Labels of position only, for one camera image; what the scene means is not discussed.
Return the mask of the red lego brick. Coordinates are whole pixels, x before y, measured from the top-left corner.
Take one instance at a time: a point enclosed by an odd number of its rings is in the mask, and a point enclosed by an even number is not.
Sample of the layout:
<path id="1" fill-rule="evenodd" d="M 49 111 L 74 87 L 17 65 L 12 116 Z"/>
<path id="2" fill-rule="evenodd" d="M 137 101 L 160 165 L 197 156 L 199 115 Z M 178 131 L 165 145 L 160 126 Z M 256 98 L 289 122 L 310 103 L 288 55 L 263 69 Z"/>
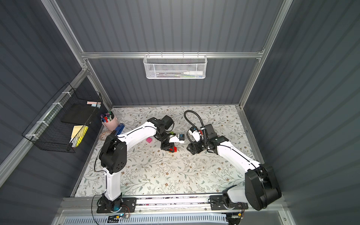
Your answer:
<path id="1" fill-rule="evenodd" d="M 174 152 L 177 152 L 177 147 L 173 147 L 170 149 L 170 152 L 174 153 Z"/>

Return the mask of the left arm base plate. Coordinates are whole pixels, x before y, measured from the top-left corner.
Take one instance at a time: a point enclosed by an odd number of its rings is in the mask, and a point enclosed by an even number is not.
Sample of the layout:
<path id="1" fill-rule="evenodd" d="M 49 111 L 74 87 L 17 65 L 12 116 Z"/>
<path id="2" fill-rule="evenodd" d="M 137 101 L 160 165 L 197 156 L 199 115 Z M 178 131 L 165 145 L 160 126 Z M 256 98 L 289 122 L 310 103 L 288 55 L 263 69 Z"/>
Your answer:
<path id="1" fill-rule="evenodd" d="M 137 204 L 137 198 L 119 197 L 114 201 L 102 196 L 97 202 L 97 213 L 133 213 Z"/>

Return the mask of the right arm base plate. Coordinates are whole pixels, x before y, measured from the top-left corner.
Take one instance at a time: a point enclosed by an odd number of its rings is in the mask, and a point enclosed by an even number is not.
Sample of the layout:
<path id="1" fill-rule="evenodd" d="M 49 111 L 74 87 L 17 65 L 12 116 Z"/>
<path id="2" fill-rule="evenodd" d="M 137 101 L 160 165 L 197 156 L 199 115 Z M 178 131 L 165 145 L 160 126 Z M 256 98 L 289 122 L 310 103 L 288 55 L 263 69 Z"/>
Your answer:
<path id="1" fill-rule="evenodd" d="M 220 210 L 247 210 L 248 204 L 243 202 L 234 203 L 229 198 L 221 195 L 211 195 L 208 203 L 213 211 Z"/>

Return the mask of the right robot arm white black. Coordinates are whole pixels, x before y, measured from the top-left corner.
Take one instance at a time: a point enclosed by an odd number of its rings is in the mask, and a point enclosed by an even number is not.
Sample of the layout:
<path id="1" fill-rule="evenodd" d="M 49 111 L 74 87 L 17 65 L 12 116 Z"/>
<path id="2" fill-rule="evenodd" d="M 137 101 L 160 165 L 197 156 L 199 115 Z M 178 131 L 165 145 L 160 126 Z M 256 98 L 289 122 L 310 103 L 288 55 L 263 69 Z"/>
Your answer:
<path id="1" fill-rule="evenodd" d="M 239 203 L 247 203 L 260 211 L 282 197 L 273 167 L 242 153 L 228 138 L 218 136 L 211 124 L 200 129 L 192 126 L 186 135 L 191 142 L 187 146 L 190 153 L 214 153 L 226 159 L 242 174 L 244 186 L 233 185 L 222 192 L 224 207 L 231 209 Z"/>

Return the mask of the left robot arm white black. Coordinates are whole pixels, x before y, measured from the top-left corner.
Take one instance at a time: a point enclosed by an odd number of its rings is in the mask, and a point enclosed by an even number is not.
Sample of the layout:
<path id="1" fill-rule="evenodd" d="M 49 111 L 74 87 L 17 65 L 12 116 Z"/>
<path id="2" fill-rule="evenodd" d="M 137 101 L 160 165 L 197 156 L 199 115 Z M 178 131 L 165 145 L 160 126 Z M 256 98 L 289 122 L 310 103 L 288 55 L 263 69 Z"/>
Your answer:
<path id="1" fill-rule="evenodd" d="M 127 153 L 132 147 L 154 137 L 161 142 L 160 149 L 168 152 L 177 152 L 173 142 L 170 142 L 168 129 L 174 125 L 171 117 L 163 119 L 150 118 L 143 125 L 120 135 L 110 134 L 101 149 L 99 160 L 106 172 L 106 190 L 104 196 L 113 202 L 120 198 L 121 192 L 121 170 L 127 163 Z"/>

